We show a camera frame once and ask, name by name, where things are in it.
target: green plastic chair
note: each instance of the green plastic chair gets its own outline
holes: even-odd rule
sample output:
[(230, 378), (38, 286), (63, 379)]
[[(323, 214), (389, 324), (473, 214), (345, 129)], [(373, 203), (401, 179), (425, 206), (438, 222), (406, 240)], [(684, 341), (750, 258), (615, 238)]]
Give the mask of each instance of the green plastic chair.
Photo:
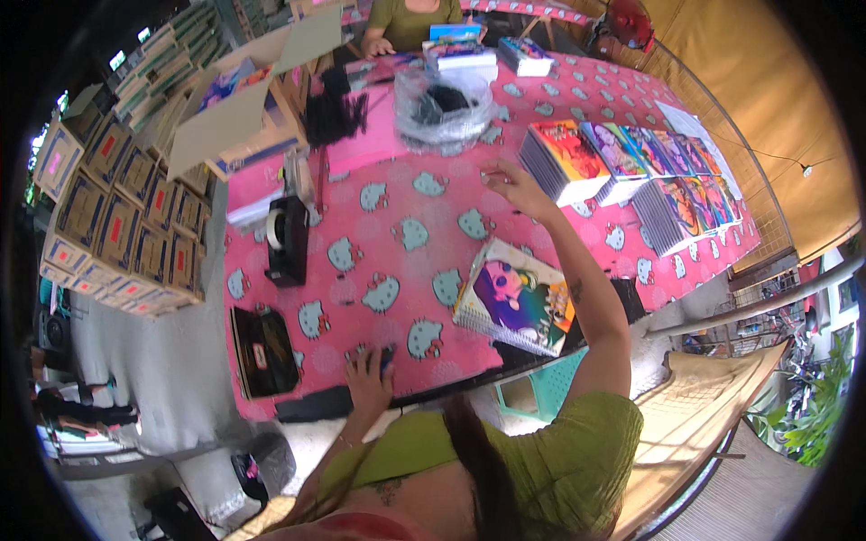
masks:
[(556, 364), (547, 366), (528, 376), (535, 395), (537, 411), (524, 411), (508, 407), (502, 396), (500, 385), (496, 385), (500, 411), (503, 414), (518, 415), (543, 422), (553, 421), (559, 414), (559, 410), (562, 409), (565, 395), (568, 394), (568, 389), (572, 386), (574, 373), (578, 371), (580, 361), (583, 360), (587, 351), (589, 351), (588, 347), (581, 348), (568, 357), (563, 357)]

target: tattoo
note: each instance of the tattoo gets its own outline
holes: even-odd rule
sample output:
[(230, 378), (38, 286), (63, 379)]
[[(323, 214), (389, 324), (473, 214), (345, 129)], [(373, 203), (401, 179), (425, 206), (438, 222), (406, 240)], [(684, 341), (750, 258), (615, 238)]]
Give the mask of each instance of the tattoo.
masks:
[(391, 479), (379, 481), (378, 483), (373, 483), (373, 489), (382, 499), (382, 504), (385, 507), (391, 507), (391, 504), (394, 503), (394, 497), (397, 496), (397, 490), (401, 485), (403, 485), (403, 480), (407, 477), (409, 477), (409, 475), (393, 477)]
[(584, 296), (584, 281), (580, 278), (574, 281), (574, 285), (569, 288), (568, 293), (572, 294), (572, 303), (580, 304), (581, 298)]

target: woman's hand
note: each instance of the woman's hand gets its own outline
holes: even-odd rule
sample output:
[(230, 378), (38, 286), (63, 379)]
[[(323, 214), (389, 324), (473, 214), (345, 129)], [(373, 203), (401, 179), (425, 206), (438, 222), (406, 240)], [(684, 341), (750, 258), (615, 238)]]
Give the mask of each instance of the woman's hand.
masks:
[(391, 42), (384, 39), (383, 37), (370, 40), (364, 43), (363, 53), (367, 60), (370, 60), (373, 56), (377, 55), (393, 55), (394, 54), (394, 46), (391, 45)]
[(389, 364), (379, 377), (382, 350), (365, 349), (346, 363), (346, 382), (352, 393), (355, 412), (370, 422), (382, 415), (394, 396), (394, 365)]
[(535, 179), (512, 162), (494, 159), (481, 164), (481, 183), (505, 197), (517, 210), (539, 222), (560, 213), (559, 207)]

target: metal pole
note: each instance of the metal pole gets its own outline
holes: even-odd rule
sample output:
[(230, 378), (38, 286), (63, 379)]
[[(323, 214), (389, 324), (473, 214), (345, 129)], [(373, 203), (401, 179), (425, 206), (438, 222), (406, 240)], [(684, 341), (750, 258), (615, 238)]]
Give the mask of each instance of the metal pole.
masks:
[(703, 329), (715, 327), (716, 325), (725, 325), (740, 319), (748, 319), (764, 312), (769, 312), (770, 310), (790, 305), (792, 302), (805, 299), (809, 295), (817, 293), (841, 280), (845, 276), (854, 273), (854, 271), (863, 266), (863, 259), (863, 255), (859, 254), (847, 261), (843, 261), (841, 264), (833, 267), (826, 273), (819, 274), (815, 280), (800, 284), (799, 286), (789, 289), (780, 295), (761, 300), (749, 306), (737, 308), (731, 312), (721, 313), (711, 318), (701, 319), (700, 321), (692, 323), (684, 323), (666, 329), (658, 329), (657, 331), (649, 331), (644, 335), (644, 338), (652, 339), (689, 334), (690, 332), (702, 331)]

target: wire fence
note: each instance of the wire fence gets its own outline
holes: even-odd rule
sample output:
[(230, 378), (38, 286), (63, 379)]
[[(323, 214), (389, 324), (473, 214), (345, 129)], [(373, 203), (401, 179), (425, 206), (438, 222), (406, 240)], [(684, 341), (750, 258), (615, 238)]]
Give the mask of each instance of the wire fence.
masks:
[[(606, 2), (601, 0), (569, 0), (568, 3), (588, 17), (595, 18), (602, 16), (606, 7)], [(587, 43), (591, 25), (581, 27), (564, 24), (578, 43)], [(661, 42), (656, 42), (646, 55), (639, 50), (621, 47), (610, 49), (610, 54), (611, 61), (668, 83), (683, 105), (710, 132), (725, 156), (761, 236), (761, 244), (751, 254), (734, 263), (734, 272), (745, 270), (791, 248), (791, 233), (760, 162), (749, 150), (746, 138), (724, 107), (697, 76)]]

